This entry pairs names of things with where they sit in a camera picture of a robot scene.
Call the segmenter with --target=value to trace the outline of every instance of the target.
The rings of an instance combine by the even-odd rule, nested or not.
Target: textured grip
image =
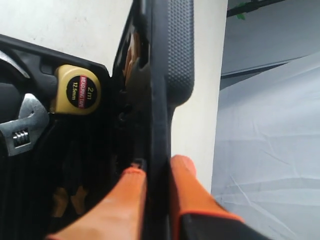
[[[168,0],[168,105],[186,102],[194,79],[194,1]]]

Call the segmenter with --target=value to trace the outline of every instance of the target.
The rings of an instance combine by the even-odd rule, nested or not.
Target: tape measure label
[[[85,75],[75,76],[66,86],[66,96],[76,108],[87,109],[97,100],[97,88],[89,77]]]

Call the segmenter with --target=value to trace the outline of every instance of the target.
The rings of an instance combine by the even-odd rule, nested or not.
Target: tape measure
[[[88,115],[98,108],[101,85],[93,72],[78,66],[62,65],[55,75],[58,90],[51,103],[51,113]]]

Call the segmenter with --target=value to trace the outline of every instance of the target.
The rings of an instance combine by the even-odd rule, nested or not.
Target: wrinkled fabric
[[[320,53],[220,91],[211,186],[272,239],[320,239]]]

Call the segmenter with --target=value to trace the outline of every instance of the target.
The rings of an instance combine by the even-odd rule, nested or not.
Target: black tool case
[[[147,162],[143,239],[169,238],[171,120],[193,91],[193,26],[193,0],[134,0],[112,77],[101,64],[0,35],[0,53],[14,61],[0,59],[0,124],[18,118],[27,93],[49,113],[60,66],[90,70],[101,85],[93,113],[49,113],[32,150],[8,157],[1,144],[0,240],[40,240],[65,227],[80,215],[69,201],[52,216],[57,187],[73,196],[83,186],[89,211],[135,159]]]

